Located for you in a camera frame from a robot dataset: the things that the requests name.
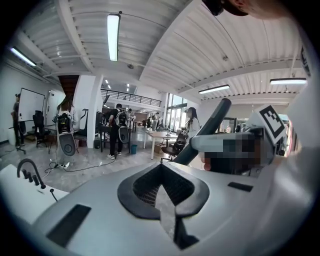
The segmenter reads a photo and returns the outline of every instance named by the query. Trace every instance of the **whiteboard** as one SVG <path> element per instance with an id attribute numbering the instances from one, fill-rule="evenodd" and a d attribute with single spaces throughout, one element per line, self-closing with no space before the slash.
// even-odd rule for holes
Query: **whiteboard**
<path id="1" fill-rule="evenodd" d="M 33 121 L 36 110 L 43 112 L 45 96 L 22 88 L 19 102 L 19 122 Z"/>

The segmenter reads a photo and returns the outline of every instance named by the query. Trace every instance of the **railing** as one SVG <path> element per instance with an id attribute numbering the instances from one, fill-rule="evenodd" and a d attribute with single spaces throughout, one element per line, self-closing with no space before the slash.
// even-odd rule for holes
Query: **railing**
<path id="1" fill-rule="evenodd" d="M 102 97 L 106 97 L 107 95 L 110 95 L 109 96 L 110 99 L 143 103 L 143 104 L 152 105 L 156 107 L 160 107 L 160 104 L 161 104 L 161 100 L 147 98 L 147 97 L 130 94 L 126 92 L 114 91 L 114 90 L 101 89 L 101 95 Z"/>

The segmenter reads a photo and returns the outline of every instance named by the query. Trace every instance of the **tube light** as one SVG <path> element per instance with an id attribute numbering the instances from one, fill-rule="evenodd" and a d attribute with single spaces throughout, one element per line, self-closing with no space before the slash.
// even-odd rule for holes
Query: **tube light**
<path id="1" fill-rule="evenodd" d="M 24 62 L 28 63 L 30 66 L 35 67 L 36 64 L 31 61 L 30 59 L 28 59 L 26 56 L 24 56 L 21 52 L 19 52 L 17 49 L 15 48 L 11 48 L 10 51 L 16 55 L 19 59 L 23 60 Z"/>
<path id="2" fill-rule="evenodd" d="M 295 77 L 295 78 L 279 78 L 279 79 L 271 79 L 270 85 L 305 85 L 307 83 L 307 79 L 303 77 Z"/>
<path id="3" fill-rule="evenodd" d="M 109 14 L 107 16 L 107 36 L 108 36 L 108 48 L 110 61 L 118 61 L 118 40 L 119 40 L 119 25 L 120 15 Z"/>
<path id="4" fill-rule="evenodd" d="M 220 90 L 226 90 L 229 88 L 230 88 L 230 86 L 228 84 L 225 84 L 225 85 L 221 85 L 221 86 L 217 86 L 217 87 L 213 87 L 213 88 L 209 88 L 209 89 L 205 89 L 205 90 L 200 90 L 199 94 L 207 94 L 207 93 L 212 93 L 212 92 L 216 92 L 216 91 L 220 91 Z"/>

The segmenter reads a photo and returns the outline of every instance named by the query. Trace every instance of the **black pants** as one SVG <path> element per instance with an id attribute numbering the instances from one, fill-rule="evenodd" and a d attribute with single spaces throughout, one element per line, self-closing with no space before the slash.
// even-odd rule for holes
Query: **black pants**
<path id="1" fill-rule="evenodd" d="M 118 139 L 118 153 L 120 153 L 122 150 L 123 143 L 119 138 L 119 127 L 113 126 L 110 131 L 110 155 L 111 156 L 115 155 L 117 139 Z"/>
<path id="2" fill-rule="evenodd" d="M 21 139 L 21 144 L 24 144 L 25 143 L 25 136 L 19 128 L 19 122 L 17 122 L 17 121 L 13 122 L 13 129 L 14 129 L 14 135 L 15 135 L 15 146 L 20 145 L 19 135 L 20 135 L 20 139 Z"/>

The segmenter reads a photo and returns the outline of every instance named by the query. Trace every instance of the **blue trash can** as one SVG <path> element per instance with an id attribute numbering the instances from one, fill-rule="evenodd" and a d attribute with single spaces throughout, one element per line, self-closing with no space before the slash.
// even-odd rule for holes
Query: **blue trash can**
<path id="1" fill-rule="evenodd" d="M 137 153 L 137 146 L 138 145 L 131 145 L 131 154 L 135 155 Z"/>

